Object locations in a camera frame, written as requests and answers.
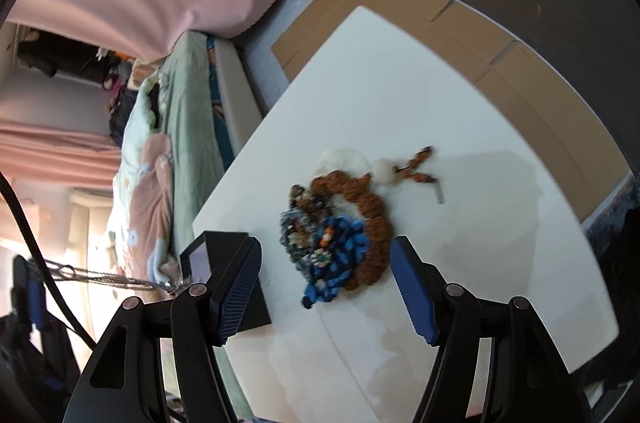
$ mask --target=green blanket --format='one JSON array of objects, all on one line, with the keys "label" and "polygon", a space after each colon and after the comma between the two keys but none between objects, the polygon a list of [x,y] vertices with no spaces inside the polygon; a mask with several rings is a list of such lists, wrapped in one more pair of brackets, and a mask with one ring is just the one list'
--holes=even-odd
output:
[{"label": "green blanket", "polygon": [[174,227],[177,257],[194,240],[193,220],[225,173],[213,126],[206,37],[188,31],[159,71],[162,132],[174,149]]}]

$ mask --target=screw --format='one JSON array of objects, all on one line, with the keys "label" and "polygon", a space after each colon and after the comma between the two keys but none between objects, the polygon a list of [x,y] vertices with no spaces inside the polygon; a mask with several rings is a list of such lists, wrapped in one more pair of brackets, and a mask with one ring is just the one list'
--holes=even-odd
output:
[{"label": "screw", "polygon": [[207,292],[207,287],[204,284],[194,284],[189,288],[189,295],[192,297],[199,297]]},{"label": "screw", "polygon": [[140,299],[138,297],[129,297],[124,299],[122,307],[124,307],[125,309],[133,309],[138,304],[140,304]]},{"label": "screw", "polygon": [[524,297],[515,297],[513,299],[513,305],[518,309],[528,309],[531,304]]},{"label": "screw", "polygon": [[444,291],[446,291],[447,294],[451,295],[452,297],[462,297],[465,289],[460,286],[460,284],[452,282],[451,284],[447,284],[447,287],[444,289]]}]

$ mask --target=cardboard box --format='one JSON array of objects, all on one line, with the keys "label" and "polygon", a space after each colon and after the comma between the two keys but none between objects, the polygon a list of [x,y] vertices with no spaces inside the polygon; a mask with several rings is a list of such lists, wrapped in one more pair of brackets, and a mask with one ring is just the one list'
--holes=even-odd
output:
[{"label": "cardboard box", "polygon": [[405,30],[465,76],[520,132],[584,220],[628,165],[593,111],[534,51],[453,0],[315,0],[272,47],[289,80],[357,7]]}]

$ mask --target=white table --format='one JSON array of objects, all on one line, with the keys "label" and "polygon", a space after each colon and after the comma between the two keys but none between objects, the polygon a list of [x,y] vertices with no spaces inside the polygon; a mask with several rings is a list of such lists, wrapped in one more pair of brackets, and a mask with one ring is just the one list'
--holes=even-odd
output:
[{"label": "white table", "polygon": [[[578,221],[519,133],[460,74],[405,32],[358,8],[264,119],[194,222],[262,243],[260,279],[273,324],[226,351],[256,415],[283,423],[411,421],[436,349],[418,337],[390,273],[373,287],[305,310],[305,282],[278,244],[289,187],[307,184],[327,149],[369,161],[436,155],[433,188],[385,194],[398,234],[447,281],[479,297],[528,297],[569,370],[618,327]],[[484,398],[483,342],[472,409]]]}]

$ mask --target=blue gripper pad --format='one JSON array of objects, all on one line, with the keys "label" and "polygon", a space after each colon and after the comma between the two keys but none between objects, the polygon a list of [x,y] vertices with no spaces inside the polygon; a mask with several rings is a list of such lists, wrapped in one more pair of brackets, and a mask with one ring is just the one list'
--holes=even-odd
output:
[{"label": "blue gripper pad", "polygon": [[220,323],[218,324],[218,336],[222,344],[226,343],[228,337],[232,337],[238,332],[244,309],[258,280],[261,265],[262,251],[259,244],[254,244],[222,303]]},{"label": "blue gripper pad", "polygon": [[37,330],[42,330],[49,322],[47,313],[47,297],[42,282],[29,279],[29,316],[31,323],[35,324]]},{"label": "blue gripper pad", "polygon": [[409,311],[415,332],[424,337],[430,345],[435,345],[440,331],[436,326],[433,301],[398,241],[391,242],[390,262],[391,272],[396,279],[404,306]]}]

